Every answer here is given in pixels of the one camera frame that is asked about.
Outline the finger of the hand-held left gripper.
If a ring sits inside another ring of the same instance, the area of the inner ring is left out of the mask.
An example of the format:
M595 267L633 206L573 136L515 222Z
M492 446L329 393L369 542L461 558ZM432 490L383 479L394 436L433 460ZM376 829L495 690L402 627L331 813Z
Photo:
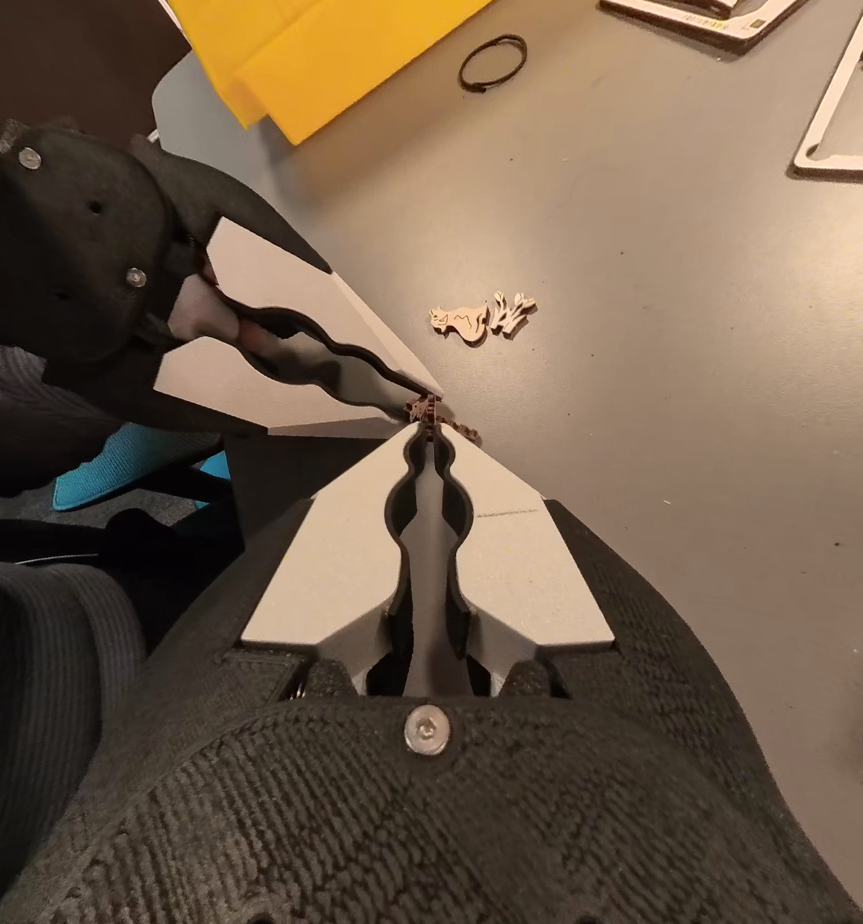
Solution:
M288 385L256 370L238 349L210 337L166 353L160 394L266 428L271 436L384 440L408 427L372 407L332 398L318 385Z
M438 398L443 390L422 361L334 271L323 271L221 217L206 245L220 292L258 314L284 309L312 322L327 345L357 347L389 381Z

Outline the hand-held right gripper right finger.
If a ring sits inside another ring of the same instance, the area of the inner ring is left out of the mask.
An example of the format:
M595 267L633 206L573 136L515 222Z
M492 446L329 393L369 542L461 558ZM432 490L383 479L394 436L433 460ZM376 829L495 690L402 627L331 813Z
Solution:
M502 687L522 662L608 650L612 630L541 493L448 424L435 466L456 537L447 636L473 687Z

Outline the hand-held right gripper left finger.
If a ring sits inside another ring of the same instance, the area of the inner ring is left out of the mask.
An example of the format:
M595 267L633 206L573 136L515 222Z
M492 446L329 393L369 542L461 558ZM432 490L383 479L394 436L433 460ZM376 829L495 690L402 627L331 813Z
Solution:
M345 667L356 687L412 640L409 553L425 427L407 425L318 491L240 642Z

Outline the person's left forearm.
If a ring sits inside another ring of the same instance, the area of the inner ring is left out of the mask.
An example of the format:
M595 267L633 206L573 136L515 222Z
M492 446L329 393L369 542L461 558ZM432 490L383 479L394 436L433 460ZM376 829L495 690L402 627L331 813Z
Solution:
M125 421L42 381L45 362L0 346L0 499L91 462Z

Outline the wooden parts sheet, small cutouts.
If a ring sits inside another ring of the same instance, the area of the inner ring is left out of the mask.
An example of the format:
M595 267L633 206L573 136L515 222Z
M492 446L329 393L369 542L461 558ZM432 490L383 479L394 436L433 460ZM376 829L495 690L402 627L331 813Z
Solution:
M764 1L746 13L741 2L599 1L610 13L632 17L735 52L747 52L805 1Z

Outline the wooden parts sheet, large cutouts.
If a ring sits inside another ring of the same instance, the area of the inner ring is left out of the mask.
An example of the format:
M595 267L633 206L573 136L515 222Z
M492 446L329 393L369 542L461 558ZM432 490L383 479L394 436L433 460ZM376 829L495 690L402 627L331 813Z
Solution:
M802 178L863 182L863 154L820 152L855 72L863 66L863 11L853 28L790 164Z

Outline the person's left hand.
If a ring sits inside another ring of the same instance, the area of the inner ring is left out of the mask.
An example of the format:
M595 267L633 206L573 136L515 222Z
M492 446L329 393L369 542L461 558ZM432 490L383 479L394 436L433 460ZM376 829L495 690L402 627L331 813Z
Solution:
M289 362L294 350L286 340L242 318L220 297L216 274L206 263L182 284L168 320L171 334L181 341L213 337L269 362Z

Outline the small wooden cat part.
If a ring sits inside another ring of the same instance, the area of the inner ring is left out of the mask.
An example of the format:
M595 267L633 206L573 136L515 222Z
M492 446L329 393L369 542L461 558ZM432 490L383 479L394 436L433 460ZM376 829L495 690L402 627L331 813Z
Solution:
M489 305L444 309L431 308L428 319L432 330L441 337L454 334L470 347L480 346L489 335Z

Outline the yellow box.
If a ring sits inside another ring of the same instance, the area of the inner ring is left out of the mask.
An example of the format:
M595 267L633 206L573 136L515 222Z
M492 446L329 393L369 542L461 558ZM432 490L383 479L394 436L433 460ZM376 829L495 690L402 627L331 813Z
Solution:
M488 1L168 1L243 128L298 145L461 27Z

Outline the person's clothed body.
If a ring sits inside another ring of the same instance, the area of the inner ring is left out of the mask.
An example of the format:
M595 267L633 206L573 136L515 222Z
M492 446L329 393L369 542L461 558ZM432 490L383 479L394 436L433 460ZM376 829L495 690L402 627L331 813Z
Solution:
M145 651L106 573L0 563L0 898L64 814Z

